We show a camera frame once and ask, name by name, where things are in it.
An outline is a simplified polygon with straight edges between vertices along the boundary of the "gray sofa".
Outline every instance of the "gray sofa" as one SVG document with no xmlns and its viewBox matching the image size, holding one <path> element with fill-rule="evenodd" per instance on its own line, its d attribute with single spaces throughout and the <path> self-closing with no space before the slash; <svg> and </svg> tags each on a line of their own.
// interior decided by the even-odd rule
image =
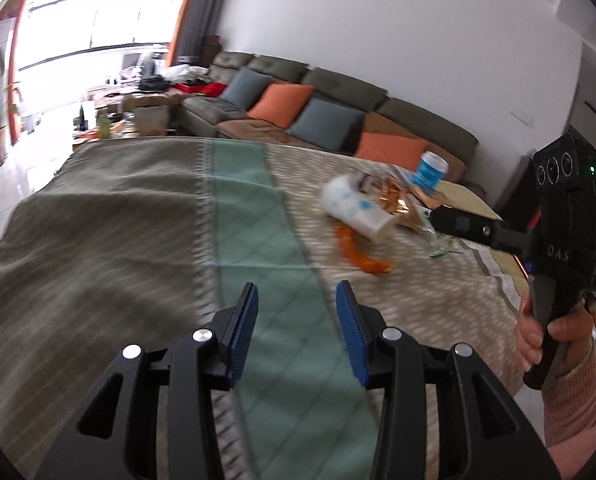
<svg viewBox="0 0 596 480">
<path fill-rule="evenodd" d="M 344 74 L 323 68 L 310 70 L 306 63 L 277 57 L 221 52 L 210 66 L 209 75 L 216 81 L 228 84 L 238 70 L 245 66 L 272 76 L 276 82 L 312 85 L 314 97 L 362 110 L 366 114 L 363 131 L 428 140 L 429 149 L 449 163 L 448 180 L 461 180 L 475 155 L 478 139 L 465 129 L 424 108 L 389 98 L 385 89 Z M 247 110 L 220 98 L 187 98 L 180 105 L 178 122 L 184 134 L 319 149 L 266 121 L 248 119 Z M 360 138 L 349 139 L 342 153 L 353 155 L 358 140 Z"/>
</svg>

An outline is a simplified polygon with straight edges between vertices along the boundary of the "blue pillow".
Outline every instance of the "blue pillow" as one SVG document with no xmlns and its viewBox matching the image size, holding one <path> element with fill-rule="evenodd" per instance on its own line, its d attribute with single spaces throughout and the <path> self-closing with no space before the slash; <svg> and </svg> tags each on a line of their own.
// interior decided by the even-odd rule
<svg viewBox="0 0 596 480">
<path fill-rule="evenodd" d="M 270 75 L 259 74 L 243 67 L 220 95 L 220 99 L 243 110 L 250 110 L 273 80 Z"/>
<path fill-rule="evenodd" d="M 358 148 L 363 121 L 361 110 L 313 97 L 287 133 L 330 152 L 353 155 Z"/>
</svg>

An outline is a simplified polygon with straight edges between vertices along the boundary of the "silver screw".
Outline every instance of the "silver screw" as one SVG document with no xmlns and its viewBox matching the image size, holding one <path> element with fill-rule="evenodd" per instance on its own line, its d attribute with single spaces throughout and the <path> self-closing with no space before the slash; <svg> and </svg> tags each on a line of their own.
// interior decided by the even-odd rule
<svg viewBox="0 0 596 480">
<path fill-rule="evenodd" d="M 205 341 L 209 341 L 211 338 L 213 338 L 214 333 L 208 328 L 201 328 L 199 330 L 196 330 L 192 337 L 194 338 L 194 341 L 204 343 Z"/>
<path fill-rule="evenodd" d="M 135 359 L 140 355 L 140 347 L 138 345 L 129 345 L 123 348 L 123 357 L 125 359 Z"/>
<path fill-rule="evenodd" d="M 393 326 L 388 326 L 382 331 L 382 337 L 387 341 L 398 341 L 402 337 L 402 332 Z"/>
<path fill-rule="evenodd" d="M 458 354 L 460 357 L 469 357 L 473 354 L 473 348 L 467 343 L 458 343 L 456 348 L 454 348 L 454 352 L 456 352 L 456 354 Z"/>
</svg>

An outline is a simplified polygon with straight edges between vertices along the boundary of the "blue cup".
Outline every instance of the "blue cup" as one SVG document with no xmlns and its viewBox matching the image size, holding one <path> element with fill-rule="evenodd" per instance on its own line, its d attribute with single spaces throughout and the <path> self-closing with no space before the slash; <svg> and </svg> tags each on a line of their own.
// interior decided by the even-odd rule
<svg viewBox="0 0 596 480">
<path fill-rule="evenodd" d="M 420 164 L 414 174 L 413 184 L 423 189 L 435 189 L 438 182 L 445 176 L 449 164 L 439 155 L 425 152 L 420 157 Z"/>
</svg>

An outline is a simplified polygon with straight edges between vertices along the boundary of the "human hand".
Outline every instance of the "human hand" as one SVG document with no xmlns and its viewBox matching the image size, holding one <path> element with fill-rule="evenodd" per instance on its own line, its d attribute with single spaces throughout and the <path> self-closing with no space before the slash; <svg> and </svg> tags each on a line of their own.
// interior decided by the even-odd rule
<svg viewBox="0 0 596 480">
<path fill-rule="evenodd" d="M 571 372 L 585 358 L 593 326 L 594 321 L 591 315 L 582 307 L 572 314 L 567 314 L 549 323 L 547 330 L 552 338 L 559 342 L 569 343 L 558 375 Z M 529 294 L 523 296 L 520 303 L 514 335 L 516 336 L 518 364 L 525 372 L 528 372 L 542 359 L 541 347 L 544 339 L 542 326 L 532 316 L 532 300 Z"/>
</svg>

